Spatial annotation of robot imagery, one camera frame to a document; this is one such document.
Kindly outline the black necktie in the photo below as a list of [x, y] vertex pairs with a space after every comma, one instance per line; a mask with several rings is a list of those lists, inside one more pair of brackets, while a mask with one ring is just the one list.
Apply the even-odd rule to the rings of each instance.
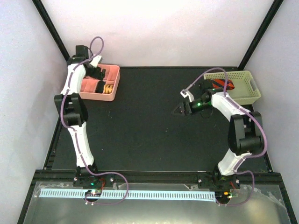
[[104, 86], [105, 86], [105, 82], [104, 81], [99, 81], [97, 83], [97, 86], [95, 88], [95, 93], [98, 93], [98, 94], [102, 94], [103, 91], [104, 91]]

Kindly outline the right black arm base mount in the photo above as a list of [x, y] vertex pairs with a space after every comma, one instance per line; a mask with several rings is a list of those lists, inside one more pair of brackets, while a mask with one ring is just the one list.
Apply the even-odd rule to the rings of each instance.
[[216, 176], [210, 173], [200, 173], [197, 178], [199, 187], [205, 189], [229, 190], [240, 188], [240, 184], [236, 182], [237, 175]]

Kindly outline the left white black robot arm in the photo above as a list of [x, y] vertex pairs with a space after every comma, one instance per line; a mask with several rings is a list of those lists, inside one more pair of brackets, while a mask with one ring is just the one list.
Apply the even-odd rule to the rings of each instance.
[[61, 123], [72, 138], [76, 153], [76, 178], [84, 177], [89, 186], [96, 186], [100, 182], [100, 174], [94, 162], [89, 147], [86, 132], [88, 120], [87, 108], [80, 96], [84, 77], [99, 72], [98, 64], [101, 56], [89, 56], [89, 48], [77, 45], [75, 55], [67, 61], [67, 78], [59, 95], [54, 97]]

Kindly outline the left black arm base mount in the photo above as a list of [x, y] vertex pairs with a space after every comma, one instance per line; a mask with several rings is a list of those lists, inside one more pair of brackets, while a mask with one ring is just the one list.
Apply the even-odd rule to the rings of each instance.
[[94, 176], [90, 173], [76, 174], [73, 180], [73, 187], [83, 189], [99, 189], [101, 187], [112, 187], [114, 183], [114, 174], [105, 174]]

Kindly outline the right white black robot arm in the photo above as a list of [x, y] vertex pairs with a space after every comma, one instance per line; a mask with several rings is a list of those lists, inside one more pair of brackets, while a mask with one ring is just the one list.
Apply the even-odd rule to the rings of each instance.
[[215, 166], [212, 181], [218, 188], [225, 187], [247, 158], [257, 158], [266, 152], [267, 142], [262, 128], [262, 116], [258, 112], [239, 105], [228, 90], [234, 85], [225, 79], [205, 79], [200, 82], [200, 97], [195, 99], [189, 89], [180, 94], [188, 100], [180, 103], [173, 114], [191, 115], [207, 108], [215, 108], [228, 120], [228, 151]]

